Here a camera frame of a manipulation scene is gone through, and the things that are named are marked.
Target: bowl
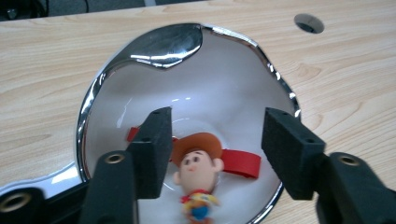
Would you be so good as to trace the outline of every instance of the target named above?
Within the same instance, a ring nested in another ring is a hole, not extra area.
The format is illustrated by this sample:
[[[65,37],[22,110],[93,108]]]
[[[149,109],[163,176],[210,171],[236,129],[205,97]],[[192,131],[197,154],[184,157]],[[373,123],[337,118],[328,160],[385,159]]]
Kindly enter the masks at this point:
[[[265,107],[297,119],[295,94],[256,42],[216,26],[183,23],[139,36],[111,57],[83,100],[77,126],[78,170],[94,177],[96,161],[124,150],[131,127],[158,108],[172,107],[175,137],[213,133],[223,148],[261,157],[257,179],[220,173],[214,194],[215,223],[258,223],[274,207],[282,183],[262,149]],[[139,200],[140,223],[186,223],[169,162],[162,194]]]

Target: toy body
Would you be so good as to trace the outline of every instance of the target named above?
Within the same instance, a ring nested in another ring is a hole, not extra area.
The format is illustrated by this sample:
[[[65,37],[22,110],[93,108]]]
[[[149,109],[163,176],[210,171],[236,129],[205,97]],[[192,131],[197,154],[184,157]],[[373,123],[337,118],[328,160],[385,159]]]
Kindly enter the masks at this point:
[[[219,201],[211,194],[224,168],[221,143],[211,133],[196,133],[174,143],[172,161],[179,167],[174,181],[183,188],[183,213],[191,223],[212,223],[207,217],[211,204]]]

